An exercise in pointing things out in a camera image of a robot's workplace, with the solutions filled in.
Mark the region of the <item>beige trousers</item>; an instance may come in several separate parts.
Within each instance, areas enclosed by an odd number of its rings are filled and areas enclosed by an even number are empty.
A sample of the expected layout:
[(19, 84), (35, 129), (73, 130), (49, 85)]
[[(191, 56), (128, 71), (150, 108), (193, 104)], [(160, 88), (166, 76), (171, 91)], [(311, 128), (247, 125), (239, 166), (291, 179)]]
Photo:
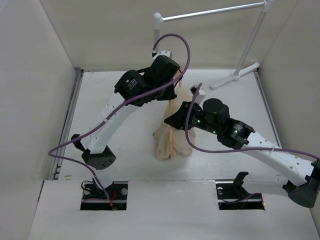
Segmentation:
[[(189, 92), (190, 91), (183, 87), (178, 87), (176, 91), (177, 97), (171, 101), (173, 113), (170, 112), (170, 106), (168, 104), (160, 121), (160, 126), (153, 133), (153, 137), (156, 140), (155, 155), (159, 161), (165, 162), (168, 160), (173, 160), (176, 155), (190, 157), (193, 153), (193, 148), (188, 144), (184, 130), (177, 130), (164, 123), (166, 118), (178, 111), (182, 105), (182, 102), (190, 102), (192, 100)], [(188, 136), (191, 143), (195, 144), (196, 132), (193, 128), (188, 130)]]

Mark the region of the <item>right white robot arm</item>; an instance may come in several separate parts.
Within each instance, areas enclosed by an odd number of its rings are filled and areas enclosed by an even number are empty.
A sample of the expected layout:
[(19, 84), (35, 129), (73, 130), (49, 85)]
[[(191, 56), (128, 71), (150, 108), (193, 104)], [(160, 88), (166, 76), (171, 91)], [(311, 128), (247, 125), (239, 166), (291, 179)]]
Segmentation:
[(262, 137), (253, 127), (230, 117), (229, 107), (219, 99), (210, 98), (202, 105), (184, 101), (180, 108), (164, 120), (176, 130), (187, 132), (197, 128), (214, 134), (229, 153), (247, 154), (272, 169), (280, 176), (267, 180), (252, 176), (250, 185), (265, 185), (275, 194), (286, 195), (294, 203), (315, 206), (320, 192), (320, 159), (314, 161), (298, 157), (300, 151), (283, 149)]

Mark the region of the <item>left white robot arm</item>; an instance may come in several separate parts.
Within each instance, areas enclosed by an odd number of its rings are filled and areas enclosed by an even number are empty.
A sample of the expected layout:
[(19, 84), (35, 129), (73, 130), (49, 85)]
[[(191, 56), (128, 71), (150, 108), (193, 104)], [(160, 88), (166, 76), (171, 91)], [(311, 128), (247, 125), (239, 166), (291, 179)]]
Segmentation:
[(152, 58), (150, 67), (125, 72), (114, 86), (108, 104), (91, 125), (90, 135), (74, 142), (82, 151), (83, 161), (95, 170), (104, 170), (116, 160), (108, 142), (122, 123), (138, 108), (151, 101), (167, 101), (176, 98), (173, 85), (143, 96), (113, 112), (120, 104), (169, 83), (179, 71), (180, 65), (172, 59), (171, 50), (161, 50)]

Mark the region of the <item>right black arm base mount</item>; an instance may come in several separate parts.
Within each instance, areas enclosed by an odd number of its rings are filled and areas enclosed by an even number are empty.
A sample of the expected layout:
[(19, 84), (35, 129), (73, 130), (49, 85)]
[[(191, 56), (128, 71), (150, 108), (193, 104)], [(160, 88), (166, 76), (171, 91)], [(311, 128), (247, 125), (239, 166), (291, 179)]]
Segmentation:
[(265, 210), (261, 193), (249, 193), (243, 188), (244, 179), (249, 173), (241, 171), (235, 179), (215, 181), (218, 208), (221, 211)]

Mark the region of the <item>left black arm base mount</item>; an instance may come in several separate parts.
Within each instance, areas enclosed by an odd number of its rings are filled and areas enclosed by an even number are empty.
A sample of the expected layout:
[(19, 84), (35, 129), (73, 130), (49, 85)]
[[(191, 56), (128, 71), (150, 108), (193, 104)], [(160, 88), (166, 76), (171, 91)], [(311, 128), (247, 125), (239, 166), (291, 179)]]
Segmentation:
[(80, 210), (82, 211), (125, 211), (127, 209), (128, 182), (114, 181), (105, 191), (109, 198), (94, 181), (81, 183), (82, 199)]

